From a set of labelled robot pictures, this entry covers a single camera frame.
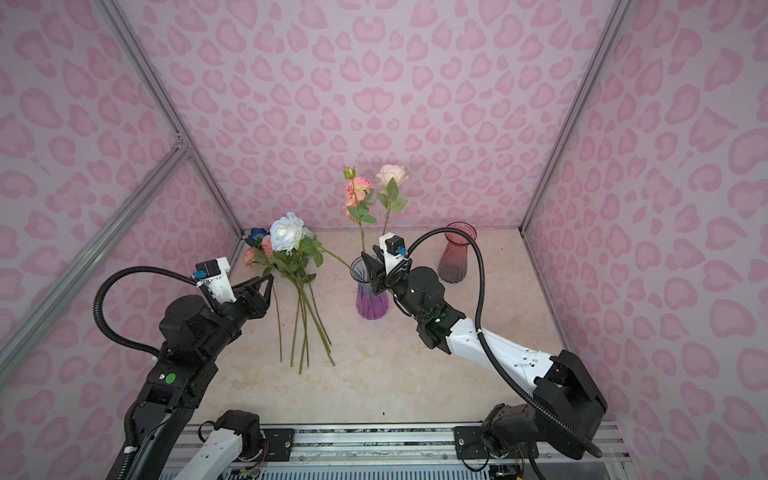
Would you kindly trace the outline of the purple blue glass vase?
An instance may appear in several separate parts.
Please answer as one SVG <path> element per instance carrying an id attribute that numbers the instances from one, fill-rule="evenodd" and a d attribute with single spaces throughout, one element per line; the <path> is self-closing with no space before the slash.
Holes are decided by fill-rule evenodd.
<path id="1" fill-rule="evenodd" d="M 370 275 L 361 257 L 352 262 L 350 275 L 357 283 L 356 309 L 358 314 L 366 320 L 383 318 L 389 310 L 389 298 L 386 293 L 373 293 Z"/>

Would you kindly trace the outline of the white blue rose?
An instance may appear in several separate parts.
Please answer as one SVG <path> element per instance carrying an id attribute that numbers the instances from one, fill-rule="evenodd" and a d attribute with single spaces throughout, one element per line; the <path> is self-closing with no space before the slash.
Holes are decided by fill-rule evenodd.
<path id="1" fill-rule="evenodd" d="M 317 274 L 311 267 L 321 267 L 326 256 L 338 260 L 345 267 L 350 267 L 350 264 L 327 249 L 295 213 L 288 212 L 274 221 L 269 229 L 269 237 L 271 254 L 268 266 L 288 280 L 297 294 L 290 365 L 297 367 L 300 374 L 310 367 L 309 330 L 313 327 L 327 360 L 336 366 L 332 341 L 318 313 L 312 291 Z"/>

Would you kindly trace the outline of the pink peony flower stem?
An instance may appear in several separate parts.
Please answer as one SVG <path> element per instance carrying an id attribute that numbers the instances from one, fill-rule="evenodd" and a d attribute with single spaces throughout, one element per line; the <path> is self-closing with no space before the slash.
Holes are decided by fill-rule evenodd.
<path id="1" fill-rule="evenodd" d="M 375 189 L 370 180 L 357 174 L 354 167 L 344 166 L 346 180 L 344 189 L 344 212 L 359 230 L 361 250 L 366 250 L 365 228 L 374 225 L 377 219 L 373 213 Z"/>

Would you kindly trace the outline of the cream pink rose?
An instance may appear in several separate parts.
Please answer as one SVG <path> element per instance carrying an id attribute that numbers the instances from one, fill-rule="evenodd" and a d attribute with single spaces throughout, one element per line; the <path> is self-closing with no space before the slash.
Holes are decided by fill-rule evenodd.
<path id="1" fill-rule="evenodd" d="M 382 233 L 385 234 L 388 230 L 392 213 L 402 212 L 408 204 L 408 201 L 401 195 L 401 187 L 409 176 L 404 167 L 385 164 L 379 170 L 377 178 L 381 186 L 379 201 L 385 209 L 385 219 L 382 227 Z"/>

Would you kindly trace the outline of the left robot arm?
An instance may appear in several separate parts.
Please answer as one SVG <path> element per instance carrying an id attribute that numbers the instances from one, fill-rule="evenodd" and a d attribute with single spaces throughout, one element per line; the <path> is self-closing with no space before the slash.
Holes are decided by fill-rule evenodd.
<path id="1" fill-rule="evenodd" d="M 107 338 L 156 358 L 124 416 L 125 440 L 107 474 L 109 479 L 160 477 L 176 441 L 218 372 L 218 356 L 241 336 L 247 321 L 266 315 L 274 282 L 271 274 L 242 282 L 233 287 L 232 302 L 216 300 L 206 287 L 201 288 L 201 295 L 174 300 L 166 307 L 159 324 L 164 341 L 155 348 L 111 330 L 103 313 L 109 289 L 119 279 L 135 273 L 156 273 L 188 284 L 193 282 L 158 267 L 130 267 L 109 277 L 94 298 L 94 320 Z"/>

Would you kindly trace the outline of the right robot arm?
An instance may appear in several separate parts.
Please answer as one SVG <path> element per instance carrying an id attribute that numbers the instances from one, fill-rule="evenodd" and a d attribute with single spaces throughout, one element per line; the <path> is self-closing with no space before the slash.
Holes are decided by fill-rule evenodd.
<path id="1" fill-rule="evenodd" d="M 535 351 L 478 327 L 444 299 L 445 289 L 429 267 L 412 268 L 390 289 L 400 310 L 417 323 L 422 342 L 499 374 L 522 404 L 496 405 L 480 427 L 480 442 L 494 457 L 517 446 L 546 442 L 564 456 L 600 458 L 594 437 L 607 401 L 583 361 L 573 352 Z"/>

